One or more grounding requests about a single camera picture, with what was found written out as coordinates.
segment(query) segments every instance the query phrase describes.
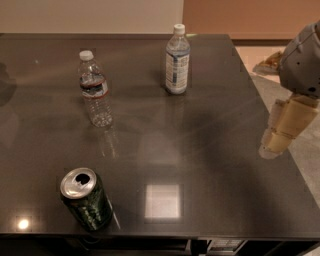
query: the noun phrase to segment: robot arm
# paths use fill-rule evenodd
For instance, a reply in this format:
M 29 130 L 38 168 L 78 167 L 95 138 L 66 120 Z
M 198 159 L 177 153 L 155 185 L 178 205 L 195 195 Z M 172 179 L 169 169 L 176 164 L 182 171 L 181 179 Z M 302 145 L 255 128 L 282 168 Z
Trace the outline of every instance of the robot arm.
M 306 26 L 286 47 L 279 66 L 281 86 L 292 91 L 277 100 L 262 140 L 261 157 L 282 154 L 318 114 L 320 98 L 320 21 Z

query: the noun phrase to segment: can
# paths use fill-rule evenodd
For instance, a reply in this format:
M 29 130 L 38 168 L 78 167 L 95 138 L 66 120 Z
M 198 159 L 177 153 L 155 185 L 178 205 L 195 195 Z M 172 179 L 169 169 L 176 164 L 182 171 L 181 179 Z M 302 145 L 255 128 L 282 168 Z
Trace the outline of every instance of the can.
M 87 231 L 96 231 L 112 218 L 101 178 L 89 168 L 70 171 L 61 181 L 60 196 L 72 215 Z

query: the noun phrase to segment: can lid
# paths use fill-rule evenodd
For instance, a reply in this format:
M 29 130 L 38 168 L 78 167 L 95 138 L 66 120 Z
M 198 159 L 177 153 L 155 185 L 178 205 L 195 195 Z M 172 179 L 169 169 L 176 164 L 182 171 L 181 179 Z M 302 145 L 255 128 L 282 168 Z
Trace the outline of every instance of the can lid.
M 173 32 L 175 35 L 184 35 L 186 28 L 183 24 L 176 24 L 173 26 Z
M 80 52 L 79 56 L 81 60 L 85 60 L 85 61 L 93 59 L 93 53 L 92 51 L 89 51 L 89 50 Z
M 91 169 L 78 168 L 69 172 L 62 180 L 60 191 L 69 199 L 80 199 L 93 190 L 97 176 Z

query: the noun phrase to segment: glossy tabletop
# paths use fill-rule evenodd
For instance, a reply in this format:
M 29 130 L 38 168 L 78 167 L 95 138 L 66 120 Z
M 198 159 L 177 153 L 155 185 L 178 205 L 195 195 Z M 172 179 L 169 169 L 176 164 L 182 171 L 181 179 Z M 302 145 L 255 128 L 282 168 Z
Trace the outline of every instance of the glossy tabletop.
M 180 96 L 163 87 L 169 38 L 0 36 L 1 234 L 87 234 L 59 187 L 88 167 L 114 210 L 94 236 L 320 238 L 320 211 L 291 155 L 258 154 L 268 111 L 229 37 L 188 36 Z M 111 128 L 86 114 L 83 49 L 107 75 Z

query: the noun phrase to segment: bottle label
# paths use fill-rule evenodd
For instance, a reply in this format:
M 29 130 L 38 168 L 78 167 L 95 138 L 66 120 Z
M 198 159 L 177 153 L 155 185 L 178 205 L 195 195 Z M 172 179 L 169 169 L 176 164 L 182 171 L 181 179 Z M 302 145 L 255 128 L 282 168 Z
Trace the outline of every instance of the bottle label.
M 167 53 L 166 57 L 166 84 L 171 88 L 187 86 L 189 55 L 173 56 Z
M 108 93 L 108 85 L 106 80 L 95 85 L 83 85 L 80 82 L 80 88 L 82 90 L 83 97 L 90 99 L 99 99 Z

